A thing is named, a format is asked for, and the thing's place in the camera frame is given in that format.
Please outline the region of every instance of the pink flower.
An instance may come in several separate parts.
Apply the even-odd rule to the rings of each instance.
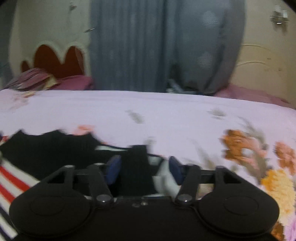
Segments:
[[[296,216],[294,216],[294,219],[290,225],[284,227],[284,235],[286,241],[296,240]]]
[[[77,127],[77,129],[72,134],[74,136],[83,136],[83,135],[93,132],[94,128],[95,128],[95,126],[80,125]]]

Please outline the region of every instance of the red and white striped fabric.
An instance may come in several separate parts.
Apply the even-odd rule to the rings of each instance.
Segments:
[[[11,202],[39,181],[3,159],[0,166],[0,240],[11,240],[17,232],[9,218]]]

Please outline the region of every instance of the bed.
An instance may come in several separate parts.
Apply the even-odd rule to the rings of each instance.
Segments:
[[[25,98],[2,90],[0,101],[4,141],[20,129],[31,135],[57,129],[78,135],[92,132],[109,145],[148,144],[152,154],[175,156],[203,169],[223,165],[278,202],[275,237],[293,241],[296,235],[294,109],[210,96],[126,91],[41,91]],[[159,173],[162,188],[174,196],[179,187],[165,165]],[[9,238],[16,235],[3,215],[23,192],[11,176],[27,187],[38,180],[6,160],[0,170],[1,240],[3,233]]]

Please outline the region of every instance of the headboard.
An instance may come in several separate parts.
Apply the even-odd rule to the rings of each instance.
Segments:
[[[76,46],[71,46],[65,57],[65,62],[60,63],[55,52],[47,45],[41,45],[34,56],[34,66],[30,67],[27,61],[21,63],[21,71],[25,72],[31,68],[45,69],[57,79],[73,75],[83,75],[83,53]]]

